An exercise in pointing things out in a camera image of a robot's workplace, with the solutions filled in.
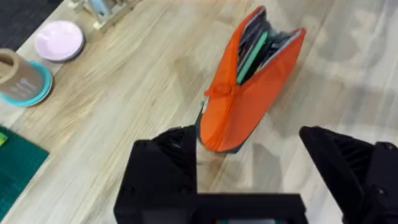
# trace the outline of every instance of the green item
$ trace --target green item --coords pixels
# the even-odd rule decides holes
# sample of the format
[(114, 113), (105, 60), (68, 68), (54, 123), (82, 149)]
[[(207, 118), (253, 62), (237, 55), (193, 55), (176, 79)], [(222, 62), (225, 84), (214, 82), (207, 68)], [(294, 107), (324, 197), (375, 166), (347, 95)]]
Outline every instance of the green item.
[(8, 137), (5, 134), (0, 133), (0, 146), (4, 144), (7, 141), (7, 139)]
[(0, 126), (0, 222), (48, 156), (48, 152)]
[(261, 34), (259, 41), (257, 41), (256, 46), (254, 46), (253, 50), (250, 52), (248, 59), (245, 61), (242, 70), (239, 72), (238, 76), (236, 77), (236, 83), (241, 84), (244, 77), (246, 76), (251, 64), (253, 63), (254, 59), (256, 58), (257, 54), (261, 50), (262, 45), (267, 40), (268, 31), (265, 31)]

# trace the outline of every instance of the teal coaster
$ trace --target teal coaster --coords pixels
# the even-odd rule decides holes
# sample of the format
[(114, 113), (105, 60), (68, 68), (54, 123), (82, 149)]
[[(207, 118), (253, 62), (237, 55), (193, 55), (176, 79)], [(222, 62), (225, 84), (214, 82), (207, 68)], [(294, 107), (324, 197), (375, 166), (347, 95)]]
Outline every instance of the teal coaster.
[(39, 62), (30, 61), (29, 63), (43, 76), (43, 78), (44, 78), (43, 90), (37, 96), (33, 97), (30, 100), (25, 100), (25, 101), (15, 100), (15, 99), (8, 97), (4, 94), (0, 94), (0, 98), (2, 98), (6, 103), (9, 103), (14, 106), (20, 106), (20, 107), (33, 106), (37, 103), (40, 103), (42, 100), (44, 100), (45, 97), (50, 93), (52, 83), (53, 83), (53, 78), (52, 78), (50, 71)]

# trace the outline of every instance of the brown paper cup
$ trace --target brown paper cup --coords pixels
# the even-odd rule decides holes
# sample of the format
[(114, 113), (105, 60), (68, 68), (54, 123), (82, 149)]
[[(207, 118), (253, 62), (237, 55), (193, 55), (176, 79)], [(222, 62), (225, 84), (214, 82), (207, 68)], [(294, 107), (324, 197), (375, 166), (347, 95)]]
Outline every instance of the brown paper cup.
[(37, 96), (43, 76), (25, 59), (9, 49), (0, 49), (0, 93), (19, 101)]

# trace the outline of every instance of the green cutting mat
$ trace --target green cutting mat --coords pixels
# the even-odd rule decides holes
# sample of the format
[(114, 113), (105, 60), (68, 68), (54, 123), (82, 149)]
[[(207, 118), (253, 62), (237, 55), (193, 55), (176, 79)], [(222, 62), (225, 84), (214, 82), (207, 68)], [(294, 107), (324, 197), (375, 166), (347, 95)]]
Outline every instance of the green cutting mat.
[(0, 126), (0, 222), (48, 156), (48, 152)]

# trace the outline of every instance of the black plastic part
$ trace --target black plastic part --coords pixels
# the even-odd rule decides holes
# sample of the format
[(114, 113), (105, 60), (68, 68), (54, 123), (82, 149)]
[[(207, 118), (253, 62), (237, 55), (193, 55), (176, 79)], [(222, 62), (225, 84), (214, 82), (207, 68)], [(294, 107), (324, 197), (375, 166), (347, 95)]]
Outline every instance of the black plastic part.
[(307, 223), (297, 194), (197, 194), (194, 126), (134, 144), (114, 214), (119, 224), (214, 224), (228, 218)]
[(346, 224), (398, 223), (398, 150), (320, 127), (300, 137), (343, 212)]

